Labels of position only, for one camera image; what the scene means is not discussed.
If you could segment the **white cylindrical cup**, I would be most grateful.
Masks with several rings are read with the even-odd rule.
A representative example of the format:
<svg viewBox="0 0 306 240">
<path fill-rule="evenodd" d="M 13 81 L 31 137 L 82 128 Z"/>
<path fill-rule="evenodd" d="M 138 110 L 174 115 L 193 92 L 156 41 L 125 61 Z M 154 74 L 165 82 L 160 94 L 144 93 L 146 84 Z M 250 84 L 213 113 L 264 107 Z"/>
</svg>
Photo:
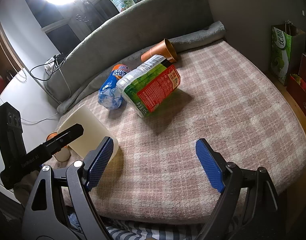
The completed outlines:
<svg viewBox="0 0 306 240">
<path fill-rule="evenodd" d="M 75 110 L 59 127 L 58 133 L 74 124 L 81 124 L 84 129 L 82 136 L 68 144 L 76 154 L 84 158 L 88 152 L 95 150 L 99 146 L 104 137 L 110 137 L 113 139 L 113 153 L 110 161 L 116 156 L 119 149 L 117 138 L 96 118 L 86 105 L 82 105 Z"/>
</svg>

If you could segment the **small orange paper cup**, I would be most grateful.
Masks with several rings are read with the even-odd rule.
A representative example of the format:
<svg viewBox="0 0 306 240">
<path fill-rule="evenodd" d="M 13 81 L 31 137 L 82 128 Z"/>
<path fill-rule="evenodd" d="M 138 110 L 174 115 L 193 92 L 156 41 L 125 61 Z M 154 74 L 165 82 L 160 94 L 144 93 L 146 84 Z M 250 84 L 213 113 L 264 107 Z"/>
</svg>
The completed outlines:
<svg viewBox="0 0 306 240">
<path fill-rule="evenodd" d="M 163 41 L 159 42 L 148 51 L 141 55 L 141 61 L 145 62 L 146 60 L 153 57 L 153 55 L 161 55 L 165 57 L 171 63 L 175 63 L 178 61 L 177 53 L 168 39 L 164 39 Z"/>
</svg>

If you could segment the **white power strip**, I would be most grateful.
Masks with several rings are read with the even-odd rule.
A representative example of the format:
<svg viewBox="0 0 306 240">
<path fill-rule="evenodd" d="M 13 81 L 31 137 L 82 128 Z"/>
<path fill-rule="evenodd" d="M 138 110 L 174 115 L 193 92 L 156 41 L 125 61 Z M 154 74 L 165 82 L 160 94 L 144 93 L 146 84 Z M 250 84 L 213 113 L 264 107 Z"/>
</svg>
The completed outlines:
<svg viewBox="0 0 306 240">
<path fill-rule="evenodd" d="M 46 76 L 51 77 L 52 74 L 54 74 L 58 70 L 58 67 L 59 67 L 58 56 L 55 55 L 51 57 L 44 65 Z"/>
</svg>

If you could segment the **plaid beige table cloth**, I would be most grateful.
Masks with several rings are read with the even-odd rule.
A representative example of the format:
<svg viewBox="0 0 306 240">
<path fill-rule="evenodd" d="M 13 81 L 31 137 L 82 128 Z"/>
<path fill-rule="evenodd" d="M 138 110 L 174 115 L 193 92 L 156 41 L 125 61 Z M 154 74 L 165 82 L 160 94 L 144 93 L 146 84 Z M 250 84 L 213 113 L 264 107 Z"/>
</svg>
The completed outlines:
<svg viewBox="0 0 306 240">
<path fill-rule="evenodd" d="M 141 118 L 129 104 L 87 106 L 119 143 L 90 196 L 99 215 L 165 224 L 206 221 L 219 197 L 197 158 L 204 138 L 240 168 L 265 167 L 278 193 L 306 167 L 306 135 L 291 107 L 248 59 L 219 40 L 179 56 L 179 87 Z"/>
</svg>

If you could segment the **grey folded blanket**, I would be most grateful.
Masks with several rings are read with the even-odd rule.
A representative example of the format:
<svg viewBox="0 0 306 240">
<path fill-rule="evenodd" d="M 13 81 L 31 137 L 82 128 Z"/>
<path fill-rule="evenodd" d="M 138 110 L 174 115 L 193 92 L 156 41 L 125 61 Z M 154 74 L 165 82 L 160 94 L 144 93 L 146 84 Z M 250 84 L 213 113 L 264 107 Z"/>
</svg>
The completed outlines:
<svg viewBox="0 0 306 240">
<path fill-rule="evenodd" d="M 225 27 L 213 20 L 208 0 L 144 0 L 88 35 L 45 88 L 64 114 L 97 91 L 114 65 L 136 68 L 141 55 L 164 39 L 180 53 L 224 36 Z"/>
</svg>

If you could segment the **blue water bottle orange cap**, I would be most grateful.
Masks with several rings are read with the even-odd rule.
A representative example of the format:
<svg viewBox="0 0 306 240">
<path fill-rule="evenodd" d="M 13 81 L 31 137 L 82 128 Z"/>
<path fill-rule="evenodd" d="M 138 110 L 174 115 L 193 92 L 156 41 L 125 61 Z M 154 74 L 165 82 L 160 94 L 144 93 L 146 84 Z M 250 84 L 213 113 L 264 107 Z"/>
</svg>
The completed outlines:
<svg viewBox="0 0 306 240">
<path fill-rule="evenodd" d="M 117 64 L 113 67 L 107 80 L 99 89 L 98 103 L 108 110 L 120 107 L 123 97 L 117 89 L 117 82 L 126 75 L 130 69 L 124 64 Z"/>
</svg>

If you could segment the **red box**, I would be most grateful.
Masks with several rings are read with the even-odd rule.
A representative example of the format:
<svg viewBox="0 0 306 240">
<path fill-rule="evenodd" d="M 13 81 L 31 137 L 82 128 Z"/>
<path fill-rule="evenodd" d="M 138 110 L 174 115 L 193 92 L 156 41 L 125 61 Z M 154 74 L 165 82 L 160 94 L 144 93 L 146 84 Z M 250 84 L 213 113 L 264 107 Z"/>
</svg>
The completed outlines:
<svg viewBox="0 0 306 240">
<path fill-rule="evenodd" d="M 306 55 L 301 57 L 298 74 L 289 76 L 286 90 L 306 116 Z"/>
</svg>

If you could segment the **green tea bottle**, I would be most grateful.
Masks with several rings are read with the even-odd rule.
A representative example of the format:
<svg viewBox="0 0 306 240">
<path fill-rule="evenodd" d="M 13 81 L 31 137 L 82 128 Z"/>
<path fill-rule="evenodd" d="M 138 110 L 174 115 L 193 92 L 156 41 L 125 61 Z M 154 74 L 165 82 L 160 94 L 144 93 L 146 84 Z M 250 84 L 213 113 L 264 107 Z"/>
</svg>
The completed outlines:
<svg viewBox="0 0 306 240">
<path fill-rule="evenodd" d="M 153 55 L 117 82 L 117 89 L 140 117 L 146 117 L 181 82 L 176 67 L 161 55 Z"/>
</svg>

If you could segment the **green paper shopping bag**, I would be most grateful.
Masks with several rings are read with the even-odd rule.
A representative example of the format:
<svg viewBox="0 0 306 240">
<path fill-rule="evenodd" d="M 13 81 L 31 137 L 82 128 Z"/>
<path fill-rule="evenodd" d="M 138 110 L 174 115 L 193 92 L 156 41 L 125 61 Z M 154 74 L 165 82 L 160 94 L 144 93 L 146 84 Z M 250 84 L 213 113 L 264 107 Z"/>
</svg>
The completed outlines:
<svg viewBox="0 0 306 240">
<path fill-rule="evenodd" d="M 270 70 L 282 85 L 299 69 L 305 49 L 306 33 L 291 21 L 271 26 Z"/>
</svg>

